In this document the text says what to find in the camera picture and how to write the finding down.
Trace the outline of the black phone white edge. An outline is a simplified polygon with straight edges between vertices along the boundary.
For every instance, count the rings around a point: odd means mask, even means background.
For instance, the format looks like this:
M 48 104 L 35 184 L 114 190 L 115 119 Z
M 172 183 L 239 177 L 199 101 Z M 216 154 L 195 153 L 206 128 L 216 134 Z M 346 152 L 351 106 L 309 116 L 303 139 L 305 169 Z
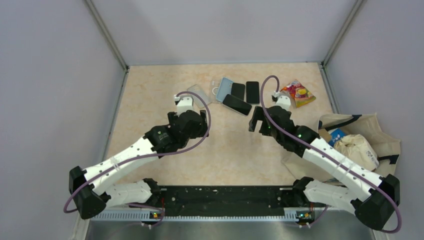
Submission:
M 251 104 L 244 102 L 243 100 L 231 94 L 227 94 L 224 97 L 222 104 L 226 106 L 227 108 L 230 108 L 233 111 L 238 112 L 239 114 L 242 114 L 243 116 L 248 116 L 252 109 Z

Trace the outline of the frosted clear phone case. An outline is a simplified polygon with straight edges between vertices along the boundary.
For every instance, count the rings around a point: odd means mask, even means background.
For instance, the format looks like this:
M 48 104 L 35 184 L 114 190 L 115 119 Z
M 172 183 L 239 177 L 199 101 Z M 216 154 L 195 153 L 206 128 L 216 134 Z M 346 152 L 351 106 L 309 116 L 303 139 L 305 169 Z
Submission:
M 209 99 L 209 96 L 205 93 L 205 91 L 201 88 L 200 85 L 198 84 L 194 84 L 192 86 L 190 86 L 189 88 L 187 88 L 188 92 L 192 92 L 195 93 L 196 95 L 198 95 L 200 97 L 200 99 L 196 96 L 193 96 L 193 101 L 194 103 L 200 108 L 204 108 L 205 105 L 203 104 L 203 102 L 208 106 L 211 101 Z

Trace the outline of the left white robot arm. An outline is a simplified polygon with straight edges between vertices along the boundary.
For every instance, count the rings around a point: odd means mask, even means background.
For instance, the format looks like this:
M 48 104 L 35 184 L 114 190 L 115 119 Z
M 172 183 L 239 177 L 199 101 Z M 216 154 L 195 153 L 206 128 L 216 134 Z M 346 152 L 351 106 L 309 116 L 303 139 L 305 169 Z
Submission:
M 69 204 L 83 220 L 91 219 L 109 207 L 145 203 L 154 207 L 160 202 L 157 183 L 145 178 L 135 183 L 119 184 L 119 180 L 139 167 L 165 156 L 178 155 L 194 149 L 189 140 L 199 139 L 200 145 L 209 135 L 211 112 L 169 112 L 168 124 L 153 126 L 135 143 L 120 153 L 87 168 L 76 166 L 69 171 L 70 198 L 63 208 L 72 213 Z

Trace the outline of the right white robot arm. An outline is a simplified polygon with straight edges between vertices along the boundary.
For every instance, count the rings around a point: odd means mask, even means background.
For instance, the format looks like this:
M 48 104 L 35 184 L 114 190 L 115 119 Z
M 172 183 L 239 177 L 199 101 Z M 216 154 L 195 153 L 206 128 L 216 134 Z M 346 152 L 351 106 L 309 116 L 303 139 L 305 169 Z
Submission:
M 256 106 L 249 122 L 254 132 L 269 136 L 285 150 L 315 164 L 342 185 L 332 185 L 303 177 L 293 184 L 293 200 L 299 206 L 322 203 L 353 214 L 368 228 L 394 234 L 402 227 L 400 180 L 392 174 L 382 176 L 369 171 L 330 146 L 313 129 L 295 125 L 291 112 L 281 106 Z

